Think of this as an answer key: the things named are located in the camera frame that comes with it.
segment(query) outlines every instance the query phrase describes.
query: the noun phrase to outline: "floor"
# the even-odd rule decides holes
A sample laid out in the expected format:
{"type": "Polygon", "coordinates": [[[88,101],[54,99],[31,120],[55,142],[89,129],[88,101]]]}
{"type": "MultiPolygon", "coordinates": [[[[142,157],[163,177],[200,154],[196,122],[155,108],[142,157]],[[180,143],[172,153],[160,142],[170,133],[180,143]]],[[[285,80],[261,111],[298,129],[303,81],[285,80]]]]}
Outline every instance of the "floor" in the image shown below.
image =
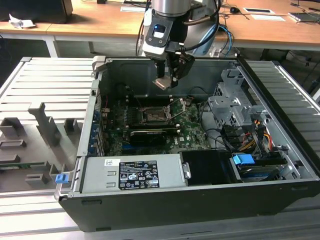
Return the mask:
{"type": "MultiPolygon", "coordinates": [[[[20,40],[20,39],[1,39],[0,38],[0,84],[7,79],[15,66],[22,57],[49,57],[49,52],[44,41],[41,40],[20,40]]],[[[64,58],[92,58],[94,55],[106,55],[108,57],[127,57],[135,55],[135,44],[122,43],[103,43],[95,42],[94,49],[96,54],[89,51],[87,42],[59,41],[58,47],[61,57],[64,58]]],[[[259,60],[262,49],[256,48],[234,48],[234,51],[249,60],[259,60]]],[[[286,55],[283,50],[270,50],[265,60],[279,61],[281,65],[296,79],[300,84],[304,82],[310,71],[320,60],[320,54],[312,51],[290,51],[285,60],[282,57],[286,55]]],[[[314,69],[308,77],[303,87],[308,89],[312,81],[320,77],[320,64],[314,69]]]]}

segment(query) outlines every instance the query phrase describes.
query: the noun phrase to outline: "computer mouse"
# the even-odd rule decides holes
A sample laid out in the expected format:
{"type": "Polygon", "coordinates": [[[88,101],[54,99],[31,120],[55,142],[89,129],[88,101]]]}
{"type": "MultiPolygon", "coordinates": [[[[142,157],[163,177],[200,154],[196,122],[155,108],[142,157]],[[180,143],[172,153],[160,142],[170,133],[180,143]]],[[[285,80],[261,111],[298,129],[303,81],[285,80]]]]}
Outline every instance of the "computer mouse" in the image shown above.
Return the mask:
{"type": "Polygon", "coordinates": [[[235,7],[235,6],[232,6],[232,7],[230,8],[230,13],[232,13],[232,14],[238,14],[238,13],[240,13],[240,9],[237,8],[237,7],[235,7]]]}

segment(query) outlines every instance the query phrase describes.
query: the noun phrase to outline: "white table leg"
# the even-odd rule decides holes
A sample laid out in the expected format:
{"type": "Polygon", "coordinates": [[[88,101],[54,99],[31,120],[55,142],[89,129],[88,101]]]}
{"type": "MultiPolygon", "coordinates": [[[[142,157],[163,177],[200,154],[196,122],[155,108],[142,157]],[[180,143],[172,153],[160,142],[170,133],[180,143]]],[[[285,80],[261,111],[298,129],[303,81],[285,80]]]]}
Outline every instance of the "white table leg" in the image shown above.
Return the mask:
{"type": "Polygon", "coordinates": [[[53,36],[46,36],[43,39],[46,43],[46,46],[49,50],[50,57],[51,58],[59,58],[60,57],[60,52],[58,48],[57,41],[53,36]]]}
{"type": "Polygon", "coordinates": [[[92,41],[89,41],[88,43],[89,43],[90,53],[94,54],[95,53],[94,43],[92,41]]]}

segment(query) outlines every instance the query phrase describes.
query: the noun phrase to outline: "white paper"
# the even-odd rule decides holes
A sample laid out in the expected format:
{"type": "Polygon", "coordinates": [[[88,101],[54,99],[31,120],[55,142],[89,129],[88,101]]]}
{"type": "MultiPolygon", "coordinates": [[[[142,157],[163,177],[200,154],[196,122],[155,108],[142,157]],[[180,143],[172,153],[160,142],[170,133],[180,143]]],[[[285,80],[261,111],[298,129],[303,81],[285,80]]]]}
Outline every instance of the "white paper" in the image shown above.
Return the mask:
{"type": "Polygon", "coordinates": [[[104,166],[105,167],[110,167],[110,166],[119,166],[121,159],[105,159],[104,160],[104,166]]]}
{"type": "Polygon", "coordinates": [[[253,17],[255,20],[269,20],[269,21],[283,21],[283,22],[286,21],[280,16],[272,16],[272,15],[254,15],[254,14],[252,14],[251,17],[253,17]]]}
{"type": "Polygon", "coordinates": [[[20,20],[9,14],[10,20],[9,23],[14,26],[16,29],[24,29],[35,27],[36,25],[31,20],[20,20]]]}
{"type": "Polygon", "coordinates": [[[129,13],[144,13],[146,8],[142,7],[135,7],[135,6],[122,6],[120,8],[120,12],[129,12],[129,13]]]}

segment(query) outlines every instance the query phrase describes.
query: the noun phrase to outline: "motherboard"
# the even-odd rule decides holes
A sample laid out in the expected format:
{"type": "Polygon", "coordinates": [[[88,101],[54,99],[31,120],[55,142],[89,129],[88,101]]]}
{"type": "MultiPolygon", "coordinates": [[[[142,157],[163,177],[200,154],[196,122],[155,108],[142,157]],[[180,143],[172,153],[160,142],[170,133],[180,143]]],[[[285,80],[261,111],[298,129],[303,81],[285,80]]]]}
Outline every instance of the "motherboard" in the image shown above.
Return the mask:
{"type": "Polygon", "coordinates": [[[117,100],[110,108],[104,130],[106,156],[177,154],[210,149],[199,123],[197,104],[182,98],[169,105],[132,106],[117,100]]]}

